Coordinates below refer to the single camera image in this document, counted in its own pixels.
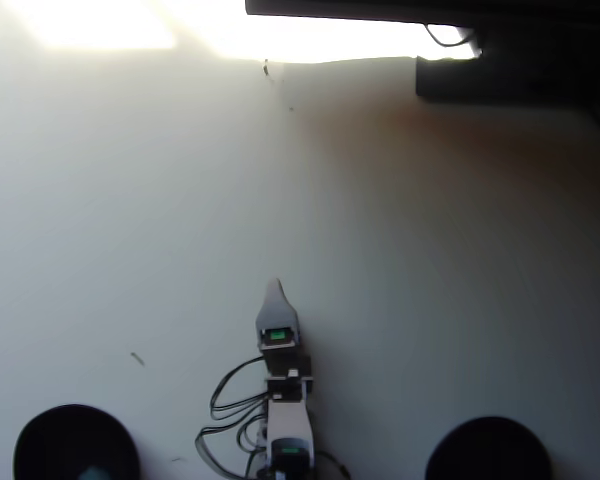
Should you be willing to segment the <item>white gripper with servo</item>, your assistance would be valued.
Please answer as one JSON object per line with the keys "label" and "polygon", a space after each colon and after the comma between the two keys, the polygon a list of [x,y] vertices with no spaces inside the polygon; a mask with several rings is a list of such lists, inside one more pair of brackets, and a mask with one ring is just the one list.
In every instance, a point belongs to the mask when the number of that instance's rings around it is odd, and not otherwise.
{"label": "white gripper with servo", "polygon": [[265,290],[264,301],[256,317],[257,327],[273,327],[258,331],[258,348],[273,377],[310,378],[312,364],[299,333],[296,310],[284,293],[281,281],[272,279]]}

